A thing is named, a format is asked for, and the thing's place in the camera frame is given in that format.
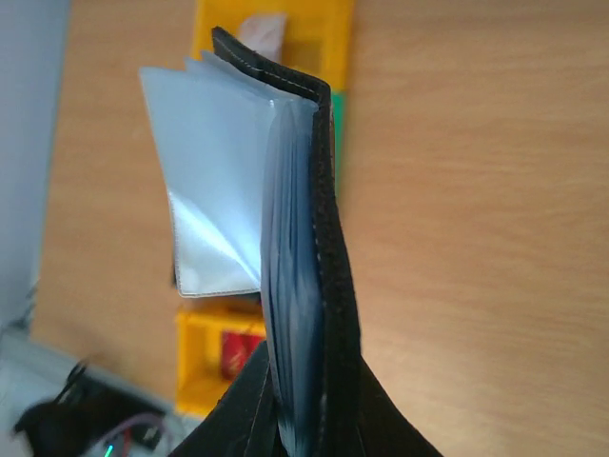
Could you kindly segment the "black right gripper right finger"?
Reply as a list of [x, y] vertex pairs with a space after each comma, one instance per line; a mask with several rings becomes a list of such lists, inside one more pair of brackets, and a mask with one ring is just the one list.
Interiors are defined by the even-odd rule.
[[324, 456], [439, 456], [364, 359], [324, 365]]

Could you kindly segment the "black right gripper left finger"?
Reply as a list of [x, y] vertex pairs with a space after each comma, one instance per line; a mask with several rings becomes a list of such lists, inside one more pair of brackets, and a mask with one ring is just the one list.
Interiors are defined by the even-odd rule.
[[216, 407], [171, 455], [277, 456], [279, 430], [266, 342], [246, 362]]

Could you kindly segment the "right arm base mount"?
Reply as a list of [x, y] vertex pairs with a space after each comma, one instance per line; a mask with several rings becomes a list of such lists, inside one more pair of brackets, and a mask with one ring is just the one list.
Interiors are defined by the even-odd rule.
[[53, 398], [28, 407], [10, 429], [26, 441], [33, 456], [83, 456], [103, 445], [110, 456], [132, 445], [154, 451], [165, 444], [172, 451], [167, 413], [140, 395], [106, 384], [88, 373], [82, 362], [69, 372]]

